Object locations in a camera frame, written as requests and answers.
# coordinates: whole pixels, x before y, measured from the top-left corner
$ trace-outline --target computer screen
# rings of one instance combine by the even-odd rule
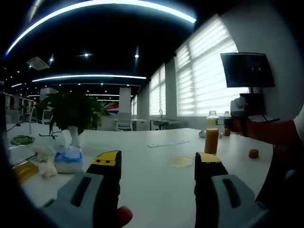
[[[274,87],[271,69],[265,54],[220,54],[227,87]]]

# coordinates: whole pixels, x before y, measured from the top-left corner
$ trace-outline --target black ceiling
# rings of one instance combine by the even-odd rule
[[[219,4],[220,1],[150,1],[195,17],[195,24],[168,13],[130,5],[111,4],[76,9],[35,28],[5,57],[11,43],[30,25],[53,11],[82,1],[43,0],[29,21],[31,6],[35,2],[10,1],[2,8],[2,21],[7,23],[4,23],[6,32],[0,45],[3,56],[0,80],[8,93],[21,92],[22,89],[24,95],[38,94],[41,87],[61,84],[66,90],[73,90],[77,86],[77,89],[89,90],[94,94],[105,90],[110,94],[119,94],[119,87],[129,84],[135,95],[140,86],[146,85],[153,73],[174,56],[176,49],[195,28],[214,13],[225,11],[238,1],[224,5]],[[54,61],[50,68],[36,71],[26,64],[33,57],[40,57],[48,64],[51,57]],[[130,75],[147,79],[77,78],[31,82],[46,76],[74,74]]]

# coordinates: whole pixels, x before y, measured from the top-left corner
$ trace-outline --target faucet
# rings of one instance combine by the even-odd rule
[[[161,121],[162,121],[162,109],[159,110],[159,113],[161,114]]]

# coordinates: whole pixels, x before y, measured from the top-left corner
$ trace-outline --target window blind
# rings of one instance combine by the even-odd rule
[[[137,95],[131,101],[131,113],[132,115],[137,115]]]
[[[230,101],[248,88],[227,88],[221,53],[238,52],[218,15],[193,34],[177,51],[176,88],[178,116],[221,115]]]
[[[165,65],[151,77],[150,82],[150,115],[160,115],[162,109],[163,115],[166,115],[166,72]]]

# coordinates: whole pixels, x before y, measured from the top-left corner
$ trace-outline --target green leaves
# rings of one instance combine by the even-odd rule
[[[78,134],[85,129],[95,130],[101,124],[100,116],[109,115],[100,102],[80,91],[48,94],[42,104],[53,108],[49,124],[50,133],[53,131],[54,123],[60,130],[65,130],[68,126],[77,126]]]

